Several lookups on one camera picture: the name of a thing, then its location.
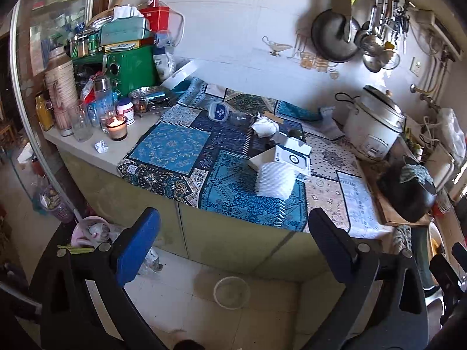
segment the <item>floor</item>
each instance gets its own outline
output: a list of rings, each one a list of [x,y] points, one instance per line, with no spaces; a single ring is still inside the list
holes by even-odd
[[[25,183],[33,180],[30,169],[19,170]],[[0,164],[0,201],[12,227],[12,241],[28,280],[59,222],[32,210],[28,196],[9,163]],[[207,350],[291,349],[299,285],[242,276],[251,298],[246,307],[227,310],[213,298],[215,283],[226,273],[169,252],[158,251],[163,269],[151,277],[136,276],[125,290],[158,337],[172,349],[173,332],[200,342]],[[118,337],[94,282],[88,283],[96,309],[109,334]]]

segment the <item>metal bolt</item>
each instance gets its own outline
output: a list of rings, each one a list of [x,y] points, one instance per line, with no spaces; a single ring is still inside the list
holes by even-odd
[[[406,258],[412,258],[412,252],[407,249],[402,250],[402,255],[405,256]]]
[[[106,252],[106,251],[110,250],[110,247],[111,247],[110,243],[104,242],[104,243],[99,245],[98,249],[99,249],[99,251]]]
[[[66,255],[66,249],[58,249],[57,256],[59,258],[64,257]]]
[[[358,244],[357,249],[361,252],[370,252],[371,250],[370,246],[364,243]]]

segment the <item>green toaster oven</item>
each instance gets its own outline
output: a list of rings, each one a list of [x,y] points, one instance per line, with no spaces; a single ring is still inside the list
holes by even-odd
[[[112,89],[119,97],[133,90],[160,84],[152,59],[152,46],[112,52],[107,56],[107,72]]]

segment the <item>cutting board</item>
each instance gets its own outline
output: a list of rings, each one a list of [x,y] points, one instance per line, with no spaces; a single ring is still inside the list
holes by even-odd
[[[377,179],[379,172],[375,169],[373,164],[367,162],[360,162],[361,169],[367,179],[368,187],[373,196],[374,203],[378,209],[383,225],[399,226],[408,225],[412,227],[417,226],[428,226],[431,221],[431,217],[425,214],[416,223],[411,223],[401,217],[399,213],[391,206],[391,203],[384,197],[377,185]]]

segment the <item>patchwork tablecloth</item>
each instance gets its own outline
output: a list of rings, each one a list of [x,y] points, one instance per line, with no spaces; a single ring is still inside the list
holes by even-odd
[[[213,101],[225,101],[247,113],[248,122],[235,126],[228,120],[210,120],[207,109]],[[256,113],[265,111],[284,120],[281,132],[303,131],[312,147],[312,176],[306,182],[296,181],[286,201],[257,196],[256,172],[247,165],[249,157],[267,150],[269,139],[258,138],[251,129]],[[391,230],[379,225],[351,145],[330,114],[331,109],[313,113],[194,78],[177,105],[120,161],[118,170],[135,186],[249,222],[308,231],[309,212],[321,207],[350,235],[378,237]]]

